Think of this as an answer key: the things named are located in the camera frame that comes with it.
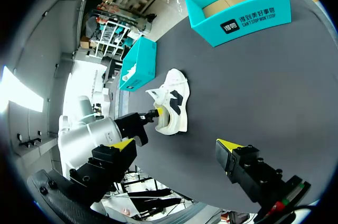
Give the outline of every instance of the screw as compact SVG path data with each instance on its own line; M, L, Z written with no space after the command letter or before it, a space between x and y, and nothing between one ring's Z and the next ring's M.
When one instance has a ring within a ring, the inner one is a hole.
M248 163L248 162L244 163L244 168L248 168L248 167L250 167L250 166L251 166L250 163Z
M57 183L55 183L53 180L49 180L48 185L51 189L56 189L58 187Z
M46 187L44 187L44 186L41 186L41 187L39 188L39 191L40 191L40 193L41 193L42 195L46 195L46 194L48 193L48 190L47 190Z
M83 182L88 182L90 180L90 176L88 175L85 175L83 178L82 178Z

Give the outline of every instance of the wall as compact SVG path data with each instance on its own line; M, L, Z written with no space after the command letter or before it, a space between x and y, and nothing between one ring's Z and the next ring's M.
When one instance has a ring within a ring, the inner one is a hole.
M28 88L44 99L43 112L28 110L10 102L5 112L13 159L24 176L35 169L50 169L49 149L56 145L58 119L62 113L65 84L71 71L71 54L76 49L77 7L81 0L36 0L17 29L4 64ZM17 133L23 141L38 137L42 143L27 148L19 146Z

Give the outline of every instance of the cable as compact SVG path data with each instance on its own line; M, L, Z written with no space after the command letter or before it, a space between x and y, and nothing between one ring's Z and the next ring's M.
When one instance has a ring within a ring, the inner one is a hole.
M300 209L314 210L315 208L316 208L316 206L303 205L303 206L293 207L290 212L293 212L293 211L296 211L296 210L300 210Z
M217 212L216 214L214 214L213 216L211 216L211 218L210 218L208 221L206 221L205 223L208 223L213 217L215 217L215 216L218 215L218 214L221 214L221 215L222 215L222 212Z
M247 224L247 223L250 223L250 221L252 221L254 219L254 217L257 216L257 214L254 214L251 219L249 219L248 221L244 222L243 224Z
M302 206L296 206L296 207L292 207L290 208L288 211L286 212L282 212L283 215L281 215L280 217L284 216L284 215L287 215L287 214L290 214L292 213L293 211L297 211L297 210L301 210L301 209L308 209L308 210L314 210L316 208L316 206L308 206L308 205L302 205ZM259 224L259 223L262 223L263 221L265 221L266 219L268 219L270 216L272 216L273 214L271 215L268 215L266 217L264 217L263 219L255 222L255 224Z
M175 207L173 209L170 210L170 212L166 215L168 216L179 204L175 205Z

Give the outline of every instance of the metal frame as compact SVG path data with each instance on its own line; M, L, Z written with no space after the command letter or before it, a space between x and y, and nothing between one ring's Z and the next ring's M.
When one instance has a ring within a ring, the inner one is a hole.
M102 41L102 38L103 38L103 36L104 36L105 30L106 30L108 24L115 25L115 28L114 28L112 34L110 35L109 41L108 41L108 42L105 42L105 41ZM114 37L114 34L115 34L116 30L117 30L117 27L123 27L123 28L124 28L123 34L121 35L121 37L118 39L117 42L113 41L113 43L111 43L111 40L112 40L113 37ZM105 26L104 26L104 29L103 29L102 32L101 32L101 38L100 38L100 40L99 40L99 41L95 41L95 42L97 43L96 50L95 50L95 57L97 57L97 52L98 52L98 49L99 49L100 44L106 45L106 48L105 48L105 51L104 51L104 54L103 54L104 56L106 55L106 53L107 53L107 51L108 51L108 47L113 47L113 48L115 48L115 49L113 50L113 52L112 52L112 57L114 57L118 49L123 49L123 46L119 46L119 45L120 45L120 42L122 41L124 35L125 35L125 34L127 33L127 31L129 31L129 30L130 30L130 27L127 27L127 26L125 26L125 25L119 24L119 23L117 23L117 22L107 21L106 24L105 24Z

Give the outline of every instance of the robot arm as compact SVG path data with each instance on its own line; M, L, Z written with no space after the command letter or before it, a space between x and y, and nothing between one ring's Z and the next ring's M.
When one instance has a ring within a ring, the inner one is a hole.
M216 158L232 183L238 183L252 202L261 206L255 222L291 223L292 210L310 189L308 182L294 175L284 182L281 169L273 169L259 157L255 147L217 139Z

